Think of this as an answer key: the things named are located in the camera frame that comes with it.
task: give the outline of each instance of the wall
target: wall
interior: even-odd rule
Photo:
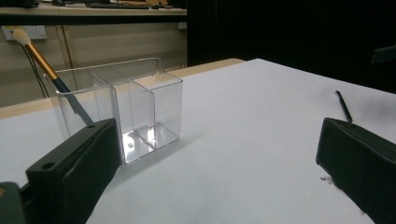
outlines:
[[[262,58],[396,93],[396,62],[371,63],[375,49],[396,44],[390,1],[213,2],[189,1],[189,65]]]
[[[187,32],[177,23],[46,26],[46,32],[47,39],[33,42],[55,71],[150,57],[168,70],[187,63]],[[42,99],[21,45],[1,33],[0,49],[0,107]]]

